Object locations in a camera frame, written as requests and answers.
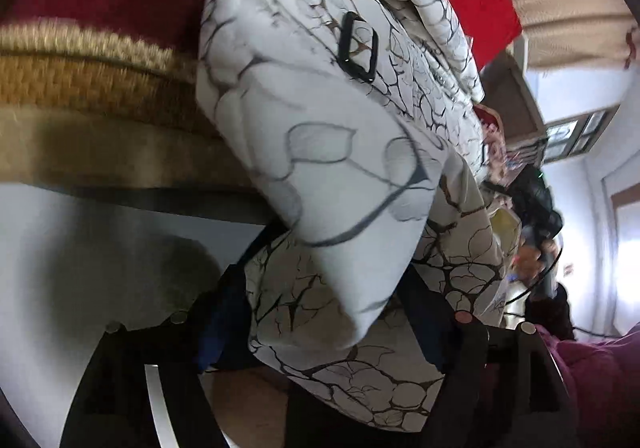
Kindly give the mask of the maroon sleeve forearm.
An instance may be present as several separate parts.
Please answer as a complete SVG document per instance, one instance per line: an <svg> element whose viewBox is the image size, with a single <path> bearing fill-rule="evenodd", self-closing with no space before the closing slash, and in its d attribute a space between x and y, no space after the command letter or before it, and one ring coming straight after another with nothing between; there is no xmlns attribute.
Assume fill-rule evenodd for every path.
<svg viewBox="0 0 640 448"><path fill-rule="evenodd" d="M583 447L639 445L639 328L614 340L576 340L564 286L554 298L525 301L534 324L558 364L577 413Z"/></svg>

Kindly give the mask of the right hand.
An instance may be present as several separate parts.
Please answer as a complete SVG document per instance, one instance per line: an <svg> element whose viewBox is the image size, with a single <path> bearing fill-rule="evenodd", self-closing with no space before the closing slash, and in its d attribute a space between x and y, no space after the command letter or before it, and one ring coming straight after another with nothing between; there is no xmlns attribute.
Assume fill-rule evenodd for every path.
<svg viewBox="0 0 640 448"><path fill-rule="evenodd" d="M534 246L526 246L524 242L521 242L518 252L512 260L512 272L524 286L531 286L546 269L542 254L550 254L555 260L558 257L558 252L558 246L552 240L545 241L542 244L542 250Z"/></svg>

